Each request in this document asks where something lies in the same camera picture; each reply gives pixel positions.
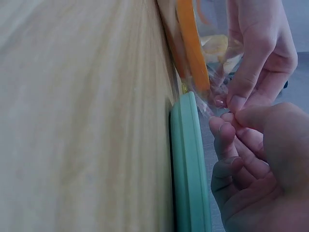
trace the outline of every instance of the wooden panel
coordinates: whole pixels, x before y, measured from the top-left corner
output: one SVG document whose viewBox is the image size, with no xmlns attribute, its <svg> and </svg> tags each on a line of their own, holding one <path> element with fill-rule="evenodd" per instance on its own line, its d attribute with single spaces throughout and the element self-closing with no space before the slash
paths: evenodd
<svg viewBox="0 0 309 232">
<path fill-rule="evenodd" d="M 172 231 L 153 0 L 0 2 L 0 231 Z"/>
</svg>

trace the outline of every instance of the clear plastic bag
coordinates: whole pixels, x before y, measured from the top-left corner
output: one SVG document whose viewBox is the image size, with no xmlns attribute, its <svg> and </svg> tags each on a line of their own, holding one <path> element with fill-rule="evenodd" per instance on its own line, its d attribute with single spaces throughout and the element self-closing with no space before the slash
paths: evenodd
<svg viewBox="0 0 309 232">
<path fill-rule="evenodd" d="M 157 2 L 183 89 L 194 91 L 203 114 L 225 108 L 231 73 L 243 55 L 243 45 L 227 36 L 225 8 L 211 0 Z"/>
</svg>

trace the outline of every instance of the fingernail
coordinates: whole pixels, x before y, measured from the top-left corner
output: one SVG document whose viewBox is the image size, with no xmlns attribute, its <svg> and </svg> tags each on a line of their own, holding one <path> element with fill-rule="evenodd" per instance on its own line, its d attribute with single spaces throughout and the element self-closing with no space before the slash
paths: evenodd
<svg viewBox="0 0 309 232">
<path fill-rule="evenodd" d="M 224 159 L 224 163 L 232 164 L 235 159 L 237 159 L 237 157 L 226 158 L 226 159 Z"/>
<path fill-rule="evenodd" d="M 238 111 L 240 109 L 242 109 L 242 107 L 244 106 L 244 104 L 246 103 L 246 98 L 243 98 L 241 96 L 238 95 L 234 95 L 230 101 L 230 104 L 228 106 L 228 108 L 231 111 Z"/>
<path fill-rule="evenodd" d="M 230 123 L 229 123 L 229 122 L 223 123 L 223 124 L 219 127 L 219 132 L 221 132 L 221 129 L 222 129 L 223 125 L 226 125 L 226 124 L 230 124 Z"/>
</svg>

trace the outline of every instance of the gray floor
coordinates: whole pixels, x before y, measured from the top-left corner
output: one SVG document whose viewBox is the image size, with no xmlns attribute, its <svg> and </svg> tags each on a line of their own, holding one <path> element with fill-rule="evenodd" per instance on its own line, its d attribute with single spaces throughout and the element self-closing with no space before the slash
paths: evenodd
<svg viewBox="0 0 309 232">
<path fill-rule="evenodd" d="M 298 67 L 289 80 L 288 88 L 282 91 L 275 103 L 279 102 L 292 102 L 309 114 L 309 53 L 298 54 Z M 204 118 L 201 114 L 199 117 L 208 174 L 208 184 L 210 184 L 212 168 L 217 161 L 217 157 L 213 148 L 213 136 L 209 130 L 208 119 Z M 212 231 L 224 232 L 220 212 L 211 192 L 210 202 Z"/>
</svg>

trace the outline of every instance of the finger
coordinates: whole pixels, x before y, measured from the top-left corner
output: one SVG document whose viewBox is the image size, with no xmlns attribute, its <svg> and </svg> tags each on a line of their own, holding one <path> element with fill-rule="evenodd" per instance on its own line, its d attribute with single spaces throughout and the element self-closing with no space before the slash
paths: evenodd
<svg viewBox="0 0 309 232">
<path fill-rule="evenodd" d="M 232 175 L 237 174 L 243 167 L 239 157 L 230 157 L 218 161 L 213 167 L 211 191 L 221 209 L 222 206 L 238 192 L 233 184 Z"/>
<path fill-rule="evenodd" d="M 224 122 L 214 140 L 214 147 L 219 160 L 237 156 L 234 139 L 235 128 L 229 122 Z"/>
<path fill-rule="evenodd" d="M 234 144 L 238 155 L 243 159 L 244 166 L 256 179 L 264 178 L 269 172 L 269 165 L 262 159 L 256 156 L 254 151 L 262 153 L 262 158 L 266 160 L 263 151 L 263 135 L 258 131 L 244 128 L 238 124 L 235 117 L 231 113 L 223 114 L 221 118 L 229 121 L 236 128 L 236 135 Z"/>
<path fill-rule="evenodd" d="M 257 130 L 242 127 L 235 119 L 234 114 L 226 113 L 221 116 L 225 122 L 230 122 L 236 130 L 236 136 L 247 146 L 259 159 L 266 162 L 263 146 L 263 134 Z"/>
<path fill-rule="evenodd" d="M 219 117 L 211 117 L 209 119 L 209 128 L 213 136 L 216 136 L 219 132 L 219 128 L 224 124 L 224 120 Z"/>
<path fill-rule="evenodd" d="M 235 129 L 233 128 L 233 126 L 228 122 L 224 123 L 221 118 L 220 120 L 219 118 L 217 118 L 216 120 L 212 119 L 212 122 L 210 122 L 210 124 L 212 125 L 212 127 L 216 126 L 217 128 L 220 125 L 219 129 L 217 129 L 217 131 L 214 131 L 214 134 L 216 134 L 214 147 L 218 160 L 238 156 L 234 144 Z M 235 181 L 239 189 L 247 188 L 255 180 L 256 178 L 246 168 L 242 168 L 239 173 L 235 175 Z"/>
<path fill-rule="evenodd" d="M 261 70 L 271 52 L 275 48 L 272 40 L 244 37 L 244 56 L 235 77 L 228 87 L 227 106 L 232 113 L 243 108 L 245 102 L 255 87 Z"/>
<path fill-rule="evenodd" d="M 238 155 L 244 162 L 244 167 L 256 179 L 262 179 L 269 173 L 269 165 L 261 159 L 258 159 L 255 154 L 238 138 L 235 139 L 235 148 Z"/>
</svg>

